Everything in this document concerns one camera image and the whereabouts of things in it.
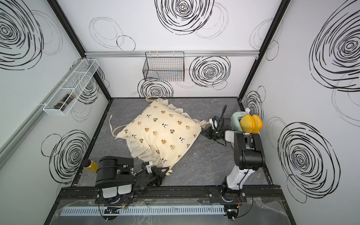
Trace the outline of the cream animal print pillowcase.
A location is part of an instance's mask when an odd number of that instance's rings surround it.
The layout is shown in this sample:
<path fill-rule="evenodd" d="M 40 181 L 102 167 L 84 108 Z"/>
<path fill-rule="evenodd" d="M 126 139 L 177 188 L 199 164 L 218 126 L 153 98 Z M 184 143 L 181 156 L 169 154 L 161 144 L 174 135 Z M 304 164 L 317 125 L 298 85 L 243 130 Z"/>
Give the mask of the cream animal print pillowcase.
<path fill-rule="evenodd" d="M 110 130 L 115 139 L 126 140 L 133 158 L 152 162 L 157 167 L 173 168 L 208 124 L 158 98 L 151 100 L 129 124 Z"/>

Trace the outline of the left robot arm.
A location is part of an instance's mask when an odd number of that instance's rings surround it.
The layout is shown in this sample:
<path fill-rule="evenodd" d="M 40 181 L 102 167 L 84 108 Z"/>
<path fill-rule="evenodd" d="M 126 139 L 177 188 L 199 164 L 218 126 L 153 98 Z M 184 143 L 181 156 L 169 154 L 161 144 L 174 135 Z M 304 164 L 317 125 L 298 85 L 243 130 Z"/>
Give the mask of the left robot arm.
<path fill-rule="evenodd" d="M 120 199 L 120 202 L 135 198 L 205 198 L 204 185 L 171 183 L 172 171 L 168 166 L 157 166 L 153 161 L 134 158 L 105 156 L 99 159 L 95 188 L 101 201 Z"/>

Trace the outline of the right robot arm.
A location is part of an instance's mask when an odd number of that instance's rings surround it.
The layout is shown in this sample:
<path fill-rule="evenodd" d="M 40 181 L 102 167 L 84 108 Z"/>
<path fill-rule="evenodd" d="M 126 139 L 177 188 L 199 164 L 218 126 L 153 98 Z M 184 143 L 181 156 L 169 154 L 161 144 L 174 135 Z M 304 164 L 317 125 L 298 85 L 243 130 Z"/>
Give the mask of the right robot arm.
<path fill-rule="evenodd" d="M 209 124 L 210 126 L 202 131 L 203 136 L 217 143 L 223 140 L 222 145 L 230 143 L 233 147 L 235 166 L 222 183 L 221 197 L 225 202 L 244 199 L 245 181 L 265 165 L 261 137 L 258 133 L 242 128 L 240 121 L 232 123 L 231 119 L 215 116 L 209 119 Z"/>

